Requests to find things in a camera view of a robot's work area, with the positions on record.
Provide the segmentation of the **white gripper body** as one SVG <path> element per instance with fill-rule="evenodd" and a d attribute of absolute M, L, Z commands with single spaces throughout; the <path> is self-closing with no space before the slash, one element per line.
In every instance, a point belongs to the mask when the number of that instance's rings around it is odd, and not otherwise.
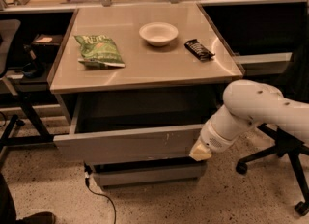
<path fill-rule="evenodd" d="M 236 141 L 237 124 L 233 121 L 209 119 L 200 132 L 200 140 L 210 150 L 221 153 L 230 148 Z"/>

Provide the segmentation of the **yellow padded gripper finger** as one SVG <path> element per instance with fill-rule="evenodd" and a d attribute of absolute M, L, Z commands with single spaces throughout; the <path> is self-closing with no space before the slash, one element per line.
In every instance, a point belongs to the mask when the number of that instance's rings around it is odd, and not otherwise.
<path fill-rule="evenodd" d="M 199 137 L 190 150 L 189 156 L 196 161 L 208 160 L 212 157 L 211 149 Z"/>

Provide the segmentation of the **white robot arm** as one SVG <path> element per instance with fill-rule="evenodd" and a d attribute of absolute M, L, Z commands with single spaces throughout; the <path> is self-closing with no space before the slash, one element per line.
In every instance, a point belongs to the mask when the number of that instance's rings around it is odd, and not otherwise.
<path fill-rule="evenodd" d="M 225 88 L 223 105 L 205 122 L 189 156 L 196 161 L 207 160 L 261 124 L 276 125 L 308 143 L 309 104 L 287 99 L 268 84 L 236 80 Z"/>

